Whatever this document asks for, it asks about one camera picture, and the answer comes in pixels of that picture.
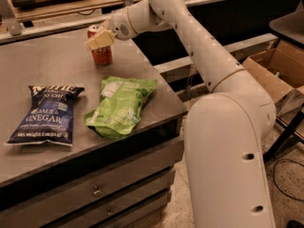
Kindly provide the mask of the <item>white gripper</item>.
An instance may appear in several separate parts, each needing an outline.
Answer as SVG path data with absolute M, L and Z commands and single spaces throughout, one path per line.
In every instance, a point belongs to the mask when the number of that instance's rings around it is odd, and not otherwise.
M 120 40 L 128 40 L 130 38 L 130 28 L 123 14 L 112 14 L 102 22 L 102 25 L 105 28 L 98 31 L 85 42 L 87 49 L 95 50 L 111 46 L 114 44 L 115 37 Z

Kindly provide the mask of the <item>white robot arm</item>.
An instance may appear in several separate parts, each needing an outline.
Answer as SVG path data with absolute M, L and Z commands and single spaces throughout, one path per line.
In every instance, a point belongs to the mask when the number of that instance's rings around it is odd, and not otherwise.
M 208 92 L 190 108 L 183 137 L 197 228 L 276 228 L 261 143 L 276 106 L 259 82 L 190 13 L 183 0 L 142 0 L 114 12 L 89 49 L 171 27 Z

